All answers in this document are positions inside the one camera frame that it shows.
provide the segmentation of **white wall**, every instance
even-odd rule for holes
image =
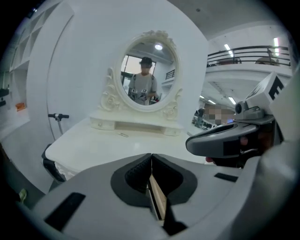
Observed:
[[[48,79],[51,89],[49,110],[70,115],[70,119],[62,122],[63,131],[97,108],[107,68],[114,66],[129,40],[149,30],[166,30],[177,45],[184,78],[180,122],[189,124],[202,88],[208,50],[207,41],[197,27],[165,0],[89,0],[69,3],[75,9],[75,15],[65,36],[67,44],[59,51],[57,48]],[[151,21],[141,23],[146,18]]]
[[[45,4],[55,2],[48,0]],[[190,125],[195,112],[206,69],[206,39],[187,16],[166,0],[65,3],[74,16],[70,20],[69,9],[59,5],[42,27],[30,56],[30,122],[2,143],[24,176],[43,192],[52,182],[39,163],[47,143],[53,142],[47,113],[70,115],[70,119],[62,121],[64,131],[86,118],[97,108],[107,69],[123,57],[120,54],[125,44],[134,36],[149,30],[166,30],[177,45],[183,77],[179,122],[185,127]],[[59,135],[56,124],[51,123],[55,136]]]

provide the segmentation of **gray t-shirt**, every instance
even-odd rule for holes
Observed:
[[[147,93],[156,92],[158,87],[158,83],[155,77],[152,77],[152,74],[148,74],[146,76],[143,76],[141,73],[138,73],[132,76],[129,84],[129,88],[136,89],[137,93],[139,94],[143,89],[147,89]],[[145,102],[136,99],[136,103],[142,104],[142,105],[149,105],[149,99],[147,99]]]

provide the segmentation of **person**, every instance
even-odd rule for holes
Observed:
[[[270,49],[267,50],[267,54],[268,54],[268,57],[259,58],[255,62],[255,64],[265,64],[265,65],[279,66],[279,60],[278,59],[276,61],[274,61],[273,59],[270,59],[270,58],[274,57],[274,55],[273,55],[273,53]]]
[[[198,115],[198,119],[195,123],[195,127],[197,127],[197,128],[199,128],[202,125],[204,110],[205,110],[204,108],[199,108],[199,110],[196,112]]]
[[[130,80],[128,95],[132,93],[132,89],[136,89],[137,94],[140,94],[144,89],[147,90],[147,96],[144,99],[139,99],[136,97],[134,101],[138,104],[149,105],[149,99],[156,95],[157,91],[157,80],[149,73],[152,67],[152,59],[148,57],[143,57],[140,61],[141,72],[134,74]]]

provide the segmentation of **mirror frame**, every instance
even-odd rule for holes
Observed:
[[[168,47],[168,49],[171,52],[171,55],[174,58],[175,63],[175,78],[173,80],[173,85],[170,88],[169,93],[166,95],[164,99],[159,101],[158,103],[144,106],[140,105],[136,102],[134,102],[124,91],[124,88],[120,81],[121,76],[121,67],[124,60],[124,57],[127,55],[127,53],[137,44],[144,42],[145,40],[156,40],[165,46]],[[176,49],[176,45],[173,42],[171,38],[169,38],[169,35],[166,33],[166,31],[149,31],[145,32],[135,38],[133,38],[125,47],[125,50],[121,53],[119,59],[116,62],[115,68],[113,70],[114,73],[114,80],[116,81],[115,86],[116,90],[119,94],[119,96],[122,98],[122,100],[131,108],[141,111],[141,112],[154,112],[158,111],[164,107],[166,107],[171,101],[175,100],[177,97],[177,93],[181,90],[181,62],[180,62],[180,56],[178,54],[178,51]]]

